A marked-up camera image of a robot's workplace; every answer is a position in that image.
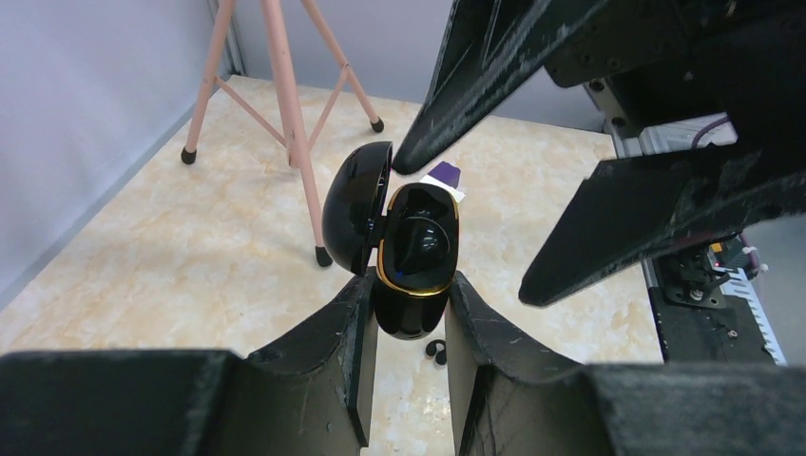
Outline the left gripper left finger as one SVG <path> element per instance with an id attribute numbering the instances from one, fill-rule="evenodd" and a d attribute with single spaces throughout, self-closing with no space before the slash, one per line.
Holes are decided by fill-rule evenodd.
<path id="1" fill-rule="evenodd" d="M 5 455 L 356 455 L 369 444 L 374 276 L 268 345 L 19 351 L 1 359 Z"/>

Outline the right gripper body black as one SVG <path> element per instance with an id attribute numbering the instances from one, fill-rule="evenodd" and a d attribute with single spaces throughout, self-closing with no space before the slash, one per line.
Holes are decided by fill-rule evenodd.
<path id="1" fill-rule="evenodd" d="M 609 1 L 547 61 L 623 137 L 725 114 L 750 143 L 805 138 L 801 1 Z"/>

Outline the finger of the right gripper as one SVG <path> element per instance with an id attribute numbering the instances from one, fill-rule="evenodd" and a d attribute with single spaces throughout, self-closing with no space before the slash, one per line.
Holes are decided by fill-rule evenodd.
<path id="1" fill-rule="evenodd" d="M 525 273 L 547 307 L 639 262 L 805 211 L 805 153 L 710 146 L 601 161 Z"/>
<path id="2" fill-rule="evenodd" d="M 469 133 L 604 10 L 605 1 L 452 3 L 424 102 L 393 157 L 420 171 Z"/>

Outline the black glossy earbud charging case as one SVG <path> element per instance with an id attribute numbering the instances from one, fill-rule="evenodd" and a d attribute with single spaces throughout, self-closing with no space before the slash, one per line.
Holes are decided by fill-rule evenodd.
<path id="1" fill-rule="evenodd" d="M 439 323 L 456 273 L 459 210 L 446 189 L 427 182 L 388 192 L 393 145 L 369 142 L 340 165 L 322 207 L 330 257 L 373 281 L 383 331 L 415 340 Z"/>

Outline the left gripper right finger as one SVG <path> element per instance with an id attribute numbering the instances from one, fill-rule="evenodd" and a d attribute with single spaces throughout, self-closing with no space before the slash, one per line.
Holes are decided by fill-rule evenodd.
<path id="1" fill-rule="evenodd" d="M 575 362 L 462 274 L 445 313 L 459 455 L 801 455 L 805 371 L 753 363 Z"/>

